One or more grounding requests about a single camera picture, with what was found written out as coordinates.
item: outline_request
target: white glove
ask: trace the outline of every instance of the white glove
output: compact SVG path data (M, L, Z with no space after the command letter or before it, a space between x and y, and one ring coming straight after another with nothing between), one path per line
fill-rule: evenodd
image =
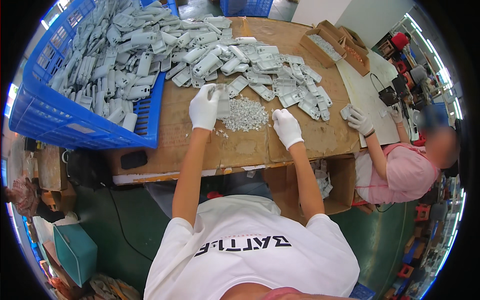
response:
M390 115L392 116L392 119L395 123L401 123L403 122L403 117L402 117L402 113L401 113L401 108L398 107L397 104L395 104L394 106L392 106L392 111L390 112Z
M190 101L189 115L193 124L192 130L203 128L212 131L215 127L216 107L221 92L214 91L212 98L208 100L208 92L214 87L215 84L205 84Z
M287 150L295 143L304 142L301 138L300 125L294 116L286 109L275 110L272 114L273 129Z
M373 124L370 118L368 118L360 108L352 106L350 108L351 116L347 117L349 120L348 125L358 130L361 134L367 135L373 129Z

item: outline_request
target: bracelet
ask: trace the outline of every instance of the bracelet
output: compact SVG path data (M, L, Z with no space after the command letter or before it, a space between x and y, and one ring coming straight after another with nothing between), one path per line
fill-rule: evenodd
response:
M371 132L371 133L369 133L369 134L367 134L367 135L364 135L363 137L364 137L364 138L367 138L367 137L371 136L371 135L372 135L372 134L374 134L374 133L375 133L375 129L374 129L374 130L372 130L372 132Z

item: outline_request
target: hand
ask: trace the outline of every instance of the hand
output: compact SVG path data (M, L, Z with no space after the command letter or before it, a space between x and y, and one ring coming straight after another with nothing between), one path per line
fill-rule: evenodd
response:
M390 115L392 116L392 119L395 123L402 123L403 122L401 108L397 104L392 106L392 111L390 112Z
M272 120L274 122L273 129L287 150L295 143L304 142L297 119L286 108L275 110Z
M358 130L361 134L367 135L373 129L373 124L370 118L358 107L352 106L350 108L351 116L347 117L348 125Z
M212 98L208 100L208 92L215 84L205 84L190 101L189 115L192 120L192 130L203 128L212 131L216 122L216 107L220 98L220 91L214 91Z

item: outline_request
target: green floor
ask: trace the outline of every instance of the green floor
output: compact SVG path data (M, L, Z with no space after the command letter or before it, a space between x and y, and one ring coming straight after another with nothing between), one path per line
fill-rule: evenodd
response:
M216 189L218 181L215 177L204 178L202 194ZM114 200L107 189L94 192L78 187L76 191L75 212L98 246L97 270L143 293L151 260L169 219L143 188L112 192ZM352 208L331 216L358 259L359 282L377 296L388 290L401 267L403 248L413 234L415 206L416 202L396 204L385 213L371 215Z

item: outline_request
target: wire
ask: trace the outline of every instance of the wire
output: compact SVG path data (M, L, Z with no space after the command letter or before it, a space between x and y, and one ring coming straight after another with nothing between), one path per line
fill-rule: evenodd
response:
M394 206L394 205L395 205L395 203L393 203L392 205L390 205L387 209L385 209L385 210L383 210L383 211L381 211L381 210L378 209L378 207L380 206L379 204L375 204L375 208L377 209L377 211L378 211L379 213L384 213L384 212L386 212L387 210L389 210L390 208L392 208L392 206Z
M138 251L135 247L133 247L127 240L127 237L125 237L125 233L123 232L123 226L121 224L121 219L120 219L120 214L119 214L119 209L117 207L117 203L115 202L115 199L113 199L113 194L112 194L112 191L111 189L108 189L108 192L110 193L110 197L112 198L112 201L113 201L113 205L115 205L115 210L117 211L117 216L119 217L119 223L120 223L120 229L121 229L121 233L123 235L123 238L125 239L125 241L127 242L127 244L132 248L134 249L138 254L140 254L141 256L143 256L144 258L148 259L149 261L153 262L152 259L148 258L145 254L141 253L140 251Z

